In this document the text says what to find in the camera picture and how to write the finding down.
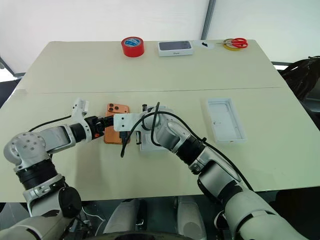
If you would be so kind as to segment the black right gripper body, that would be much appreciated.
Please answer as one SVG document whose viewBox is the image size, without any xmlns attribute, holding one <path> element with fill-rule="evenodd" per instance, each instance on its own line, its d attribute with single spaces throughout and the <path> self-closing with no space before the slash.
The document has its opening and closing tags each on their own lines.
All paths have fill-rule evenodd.
<svg viewBox="0 0 320 240">
<path fill-rule="evenodd" d="M 141 144 L 141 132 L 135 131 L 136 144 Z M 129 131 L 120 131 L 119 138 L 121 139 L 121 144 L 123 145 L 125 142 L 129 143 L 131 141 L 131 136 Z"/>
</svg>

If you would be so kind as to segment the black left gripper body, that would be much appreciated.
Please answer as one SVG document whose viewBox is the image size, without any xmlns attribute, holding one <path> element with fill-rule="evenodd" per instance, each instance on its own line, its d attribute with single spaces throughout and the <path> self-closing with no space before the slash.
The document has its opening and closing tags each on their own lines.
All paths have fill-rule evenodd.
<svg viewBox="0 0 320 240">
<path fill-rule="evenodd" d="M 90 116 L 86 118 L 86 123 L 91 132 L 91 139 L 95 140 L 104 135 L 104 121 L 103 118 L 97 116 Z"/>
</svg>

